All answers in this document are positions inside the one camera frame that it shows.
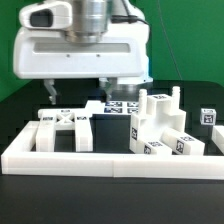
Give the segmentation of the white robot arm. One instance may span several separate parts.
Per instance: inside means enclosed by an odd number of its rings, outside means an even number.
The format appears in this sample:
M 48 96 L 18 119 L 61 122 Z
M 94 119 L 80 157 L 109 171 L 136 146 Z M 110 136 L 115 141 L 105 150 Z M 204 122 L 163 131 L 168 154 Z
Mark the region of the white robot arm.
M 21 79 L 42 79 L 55 102 L 56 79 L 97 78 L 105 92 L 149 83 L 150 26 L 129 0 L 43 0 L 22 8 L 13 52 Z

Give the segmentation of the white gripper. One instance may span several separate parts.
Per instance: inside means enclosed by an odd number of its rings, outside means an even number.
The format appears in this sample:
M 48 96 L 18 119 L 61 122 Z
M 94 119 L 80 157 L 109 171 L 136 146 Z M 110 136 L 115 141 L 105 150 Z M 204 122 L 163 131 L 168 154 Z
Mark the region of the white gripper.
M 146 43 L 149 27 L 142 23 L 111 24 L 97 43 L 72 43 L 62 31 L 19 30 L 13 53 L 13 71 L 21 79 L 45 79 L 53 105 L 53 79 L 100 78 L 104 101 L 112 98 L 115 78 L 148 76 Z

